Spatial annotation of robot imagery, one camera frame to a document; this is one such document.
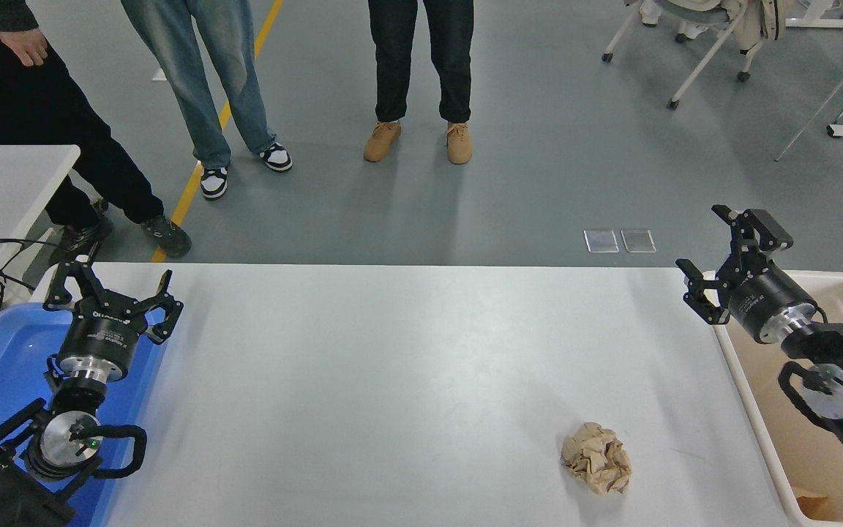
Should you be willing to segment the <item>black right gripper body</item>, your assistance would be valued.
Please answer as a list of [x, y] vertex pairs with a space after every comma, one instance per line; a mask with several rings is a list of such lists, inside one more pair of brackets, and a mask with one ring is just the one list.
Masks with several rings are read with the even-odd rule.
[[727, 287], [717, 296], [756, 343], [780, 343], [792, 330], [810, 323], [817, 303], [779, 268], [769, 264], [762, 270], [760, 274], [723, 267], [716, 279]]

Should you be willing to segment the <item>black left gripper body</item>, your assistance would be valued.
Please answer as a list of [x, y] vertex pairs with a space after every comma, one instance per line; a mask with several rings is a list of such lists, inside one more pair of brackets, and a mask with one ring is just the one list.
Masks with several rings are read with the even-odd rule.
[[137, 309], [137, 301], [81, 298], [56, 356], [57, 367], [66, 374], [82, 370], [127, 374], [145, 330], [145, 310]]

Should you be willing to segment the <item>person's hand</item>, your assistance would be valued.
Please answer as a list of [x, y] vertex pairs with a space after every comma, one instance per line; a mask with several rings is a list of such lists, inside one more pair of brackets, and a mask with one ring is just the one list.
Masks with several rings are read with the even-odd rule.
[[41, 67], [49, 56], [49, 42], [40, 28], [20, 32], [0, 32], [0, 41], [24, 67]]

